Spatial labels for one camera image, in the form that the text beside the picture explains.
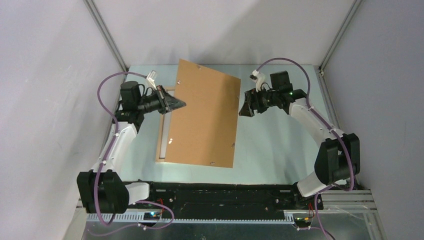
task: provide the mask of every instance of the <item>purple cable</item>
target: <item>purple cable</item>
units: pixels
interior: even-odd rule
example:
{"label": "purple cable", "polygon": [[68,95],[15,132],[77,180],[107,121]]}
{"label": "purple cable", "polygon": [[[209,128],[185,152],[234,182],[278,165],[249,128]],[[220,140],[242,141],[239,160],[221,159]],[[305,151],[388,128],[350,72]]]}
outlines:
{"label": "purple cable", "polygon": [[[147,76],[145,76],[143,74],[140,74],[140,73],[136,73],[136,72],[132,72],[132,71],[121,71],[121,72],[117,72],[115,74],[112,74],[112,75],[106,77],[103,81],[101,81],[100,85],[97,88],[97,99],[98,99],[98,102],[100,103],[101,107],[112,117],[113,121],[115,122],[115,134],[117,134],[119,132],[118,120],[115,117],[115,115],[105,106],[105,104],[103,104],[102,98],[100,97],[100,90],[102,89],[103,84],[105,84],[107,80],[109,80],[109,79],[111,79],[111,78],[113,78],[115,76],[118,76],[118,75],[127,75],[127,74],[136,75],[136,76],[139,76],[139,77],[142,77],[142,78],[147,78]],[[110,144],[107,147],[106,152],[104,153],[104,156],[103,156],[103,159],[102,159],[103,161],[106,161],[108,159],[109,153],[110,153],[110,151],[112,149],[112,146],[115,143],[116,138],[117,138],[117,136],[116,135],[113,135],[113,137],[112,137],[112,139],[110,141]],[[99,190],[98,190],[98,188],[99,188],[100,173],[102,172],[103,165],[104,165],[103,162],[99,164],[97,173],[95,174],[95,180],[94,180],[94,207],[95,207],[95,211],[96,211],[98,220],[103,225],[109,226],[113,222],[113,220],[115,218],[115,214],[112,216],[112,218],[110,219],[110,221],[108,223],[106,223],[105,220],[102,217],[102,214],[100,212],[100,206],[99,206],[99,192],[98,192]]]}
{"label": "purple cable", "polygon": [[158,226],[158,227],[154,227],[154,226],[144,226],[144,228],[146,228],[146,229],[154,229],[154,230],[158,230],[158,229],[163,229],[163,228],[166,228],[166,227],[168,227],[173,221],[174,221],[174,219],[175,219],[175,216],[174,216],[174,212],[171,210],[171,208],[169,208],[169,207],[167,207],[167,206],[165,206],[165,205],[163,205],[163,204],[160,204],[160,203],[157,203],[157,202],[152,202],[152,201],[146,201],[146,200],[139,200],[139,201],[137,201],[136,203],[138,203],[138,204],[151,204],[151,205],[155,205],[155,206],[158,206],[158,207],[161,207],[161,208],[164,208],[164,209],[166,209],[166,210],[168,210],[168,212],[171,214],[171,221],[169,221],[167,224],[165,224],[165,225],[163,225],[163,226]]}
{"label": "purple cable", "polygon": [[329,237],[327,236],[327,234],[326,234],[326,231],[327,230],[325,230],[324,229],[324,227],[323,227],[323,223],[321,222],[321,219],[320,219],[320,215],[318,214],[318,195],[319,194],[321,194],[322,192],[325,192],[325,191],[327,191],[327,190],[329,190],[329,189],[331,189],[333,186],[326,186],[324,189],[322,189],[321,191],[319,191],[319,192],[317,192],[316,194],[315,194],[315,198],[314,198],[314,200],[313,200],[313,203],[314,203],[314,205],[315,205],[315,216],[316,216],[316,218],[318,219],[318,223],[319,223],[319,227],[321,228],[321,230],[322,230],[322,233],[324,233],[324,236],[327,238],[327,239],[329,239]]}
{"label": "purple cable", "polygon": [[[350,186],[347,189],[344,189],[342,187],[340,187],[339,185],[336,184],[336,186],[338,186],[339,188],[345,190],[345,191],[352,191],[354,189],[354,185],[355,185],[355,175],[354,175],[354,169],[352,166],[352,162],[351,162],[351,156],[349,155],[348,152],[348,148],[346,147],[345,143],[343,142],[342,138],[336,133],[336,131],[333,130],[332,126],[320,115],[318,114],[317,111],[315,111],[315,109],[311,108],[311,103],[309,102],[309,94],[311,92],[311,80],[309,79],[309,75],[306,72],[306,70],[297,62],[289,59],[289,58],[285,58],[285,57],[274,57],[271,58],[267,61],[265,61],[264,63],[262,63],[258,68],[256,68],[256,71],[259,72],[259,70],[265,66],[267,63],[274,61],[274,60],[283,60],[283,61],[287,61],[290,62],[294,65],[296,65],[298,68],[300,68],[300,70],[302,70],[302,72],[304,73],[304,75],[306,76],[306,80],[307,80],[307,91],[306,91],[306,105],[307,107],[310,109],[310,111],[327,127],[327,129],[329,131],[331,131],[331,133],[336,137],[336,139],[338,140],[338,142],[340,143],[341,147],[343,148],[343,152],[344,155],[346,156],[346,160],[347,160],[347,166],[349,167],[349,175],[350,175]],[[321,191],[317,192],[315,194],[315,212],[316,212],[316,218],[318,218],[318,222],[319,222],[319,226],[321,227],[322,233],[324,233],[324,236],[328,239],[328,236],[326,234],[326,230],[323,227],[323,224],[321,223],[320,220],[320,216],[318,215],[318,195],[322,192],[327,191],[328,189],[330,189],[332,187],[332,185],[325,187],[324,189],[322,189]]]}
{"label": "purple cable", "polygon": [[160,226],[160,227],[146,226],[146,225],[143,225],[141,223],[133,223],[133,224],[128,224],[128,225],[122,226],[118,229],[115,229],[115,230],[113,230],[111,232],[107,232],[107,233],[94,233],[94,232],[91,232],[91,231],[88,231],[88,232],[95,237],[105,237],[105,236],[109,236],[111,234],[114,234],[116,232],[119,232],[123,229],[129,228],[129,227],[136,227],[136,226],[137,227],[143,226],[143,228],[146,228],[146,229],[157,230],[157,229],[163,229],[163,228],[168,227],[175,219],[174,212],[169,207],[167,207],[165,205],[162,205],[162,204],[159,204],[159,203],[156,203],[156,202],[152,202],[152,201],[145,201],[145,200],[137,201],[137,203],[138,204],[151,204],[151,205],[155,205],[155,206],[158,206],[158,207],[161,207],[161,208],[168,210],[168,212],[170,212],[171,216],[172,216],[171,221],[168,222],[167,224],[163,225],[163,226]]}
{"label": "purple cable", "polygon": [[[311,230],[311,229],[318,229],[318,230],[321,230],[321,228],[319,228],[319,227],[316,227],[316,226],[311,226],[310,228],[309,227],[298,227],[298,226],[294,226],[296,229],[298,229],[299,228],[299,230]],[[332,238],[332,240],[336,240],[336,238],[329,232],[329,231],[327,231],[327,230],[325,230],[325,232]]]}

